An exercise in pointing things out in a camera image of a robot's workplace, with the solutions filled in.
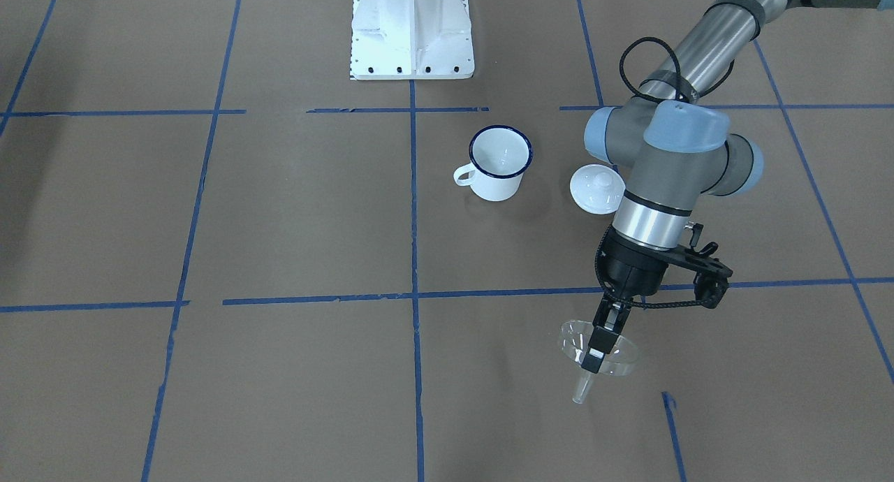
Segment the white enamel mug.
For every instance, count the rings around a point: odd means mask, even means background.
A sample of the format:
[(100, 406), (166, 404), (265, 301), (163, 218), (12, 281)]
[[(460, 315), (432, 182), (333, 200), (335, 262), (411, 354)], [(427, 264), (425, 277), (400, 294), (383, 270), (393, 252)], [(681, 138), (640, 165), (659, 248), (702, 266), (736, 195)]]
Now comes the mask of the white enamel mug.
[(453, 180), (483, 200), (501, 202), (518, 191), (533, 157), (533, 145), (523, 132), (500, 124), (486, 126), (471, 139), (469, 163), (454, 170)]

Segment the white ceramic lid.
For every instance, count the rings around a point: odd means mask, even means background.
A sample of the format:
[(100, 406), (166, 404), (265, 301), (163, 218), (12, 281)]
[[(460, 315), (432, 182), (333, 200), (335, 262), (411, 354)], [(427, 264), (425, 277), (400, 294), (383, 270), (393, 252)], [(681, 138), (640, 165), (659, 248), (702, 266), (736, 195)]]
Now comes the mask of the white ceramic lid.
[(626, 184), (616, 170), (600, 164), (578, 168), (569, 180), (569, 192), (578, 207), (590, 214), (612, 214), (620, 207)]

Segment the clear plastic funnel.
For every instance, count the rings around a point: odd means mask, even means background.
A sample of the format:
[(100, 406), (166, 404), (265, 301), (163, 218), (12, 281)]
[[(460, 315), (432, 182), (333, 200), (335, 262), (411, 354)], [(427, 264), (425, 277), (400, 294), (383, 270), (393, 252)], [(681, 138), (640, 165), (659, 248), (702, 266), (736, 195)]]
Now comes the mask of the clear plastic funnel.
[(559, 348), (578, 367), (578, 380), (572, 402), (584, 404), (596, 376), (629, 376), (638, 365), (640, 349), (630, 339), (619, 336), (609, 351), (590, 346), (594, 326), (587, 321), (568, 320), (559, 329)]

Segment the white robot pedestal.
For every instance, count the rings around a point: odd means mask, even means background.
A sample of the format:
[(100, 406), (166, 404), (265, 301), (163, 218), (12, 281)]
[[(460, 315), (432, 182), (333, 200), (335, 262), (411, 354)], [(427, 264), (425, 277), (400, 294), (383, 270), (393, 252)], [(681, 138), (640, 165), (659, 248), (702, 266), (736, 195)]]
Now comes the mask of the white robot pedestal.
[(469, 0), (352, 0), (351, 79), (469, 79), (475, 70)]

